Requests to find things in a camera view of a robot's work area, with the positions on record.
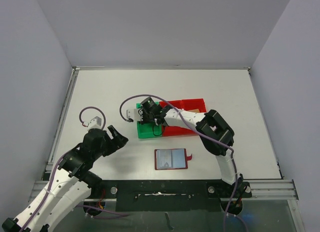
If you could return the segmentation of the red leather card holder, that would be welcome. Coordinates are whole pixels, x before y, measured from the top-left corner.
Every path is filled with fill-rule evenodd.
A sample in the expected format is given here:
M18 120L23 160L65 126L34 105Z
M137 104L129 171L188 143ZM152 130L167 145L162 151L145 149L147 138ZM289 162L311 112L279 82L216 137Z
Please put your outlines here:
M187 154L186 148L180 149L155 149L154 169L155 170L182 170L188 168L188 162L193 155Z

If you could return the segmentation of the red bin with gold card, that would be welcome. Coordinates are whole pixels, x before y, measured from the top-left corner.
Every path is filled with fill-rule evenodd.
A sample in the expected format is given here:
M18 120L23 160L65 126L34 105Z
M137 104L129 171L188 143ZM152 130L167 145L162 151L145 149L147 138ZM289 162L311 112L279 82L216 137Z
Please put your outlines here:
M197 99L184 99L181 100L182 108L186 111L192 110L192 109L199 109L200 112L206 112L206 104L203 98L197 98Z

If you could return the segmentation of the red bin with black card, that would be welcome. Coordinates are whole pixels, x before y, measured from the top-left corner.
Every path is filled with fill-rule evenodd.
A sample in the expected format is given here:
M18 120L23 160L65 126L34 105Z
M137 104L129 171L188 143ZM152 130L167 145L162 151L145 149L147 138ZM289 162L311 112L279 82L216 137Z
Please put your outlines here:
M182 108L181 100L169 101L169 103L176 108L171 109L165 102L159 104L165 109L164 123L163 123L163 136L186 136L195 135L192 129L196 128L196 122L200 121L204 112L193 113L188 112Z

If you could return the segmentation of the green plastic bin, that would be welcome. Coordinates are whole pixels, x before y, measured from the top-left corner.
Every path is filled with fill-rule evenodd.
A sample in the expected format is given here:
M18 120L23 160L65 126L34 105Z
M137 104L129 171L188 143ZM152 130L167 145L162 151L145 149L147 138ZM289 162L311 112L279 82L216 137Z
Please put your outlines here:
M163 134L163 127L161 125L156 125L155 115L150 112L147 113L140 103L136 104L138 113L142 115L142 121L137 121L137 135L139 139L149 139L161 137Z

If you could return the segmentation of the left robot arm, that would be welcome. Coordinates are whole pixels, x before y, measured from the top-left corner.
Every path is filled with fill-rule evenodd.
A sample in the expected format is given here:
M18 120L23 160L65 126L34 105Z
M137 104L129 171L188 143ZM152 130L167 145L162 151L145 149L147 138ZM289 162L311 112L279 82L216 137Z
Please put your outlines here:
M102 179L91 172L95 161L123 148L128 138L113 126L89 129L83 141L63 154L54 165L49 182L15 218L7 218L5 232L52 232L81 201L102 191Z

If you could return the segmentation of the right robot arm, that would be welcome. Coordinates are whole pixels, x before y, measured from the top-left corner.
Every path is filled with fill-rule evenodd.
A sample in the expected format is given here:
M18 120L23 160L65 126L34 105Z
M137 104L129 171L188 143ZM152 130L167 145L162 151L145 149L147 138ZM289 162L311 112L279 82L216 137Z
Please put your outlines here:
M140 104L142 121L165 127L190 129L200 136L205 149L216 157L219 165L223 192L230 197L241 190L239 173L234 159L234 131L216 111L191 112L166 102L162 107L151 97Z

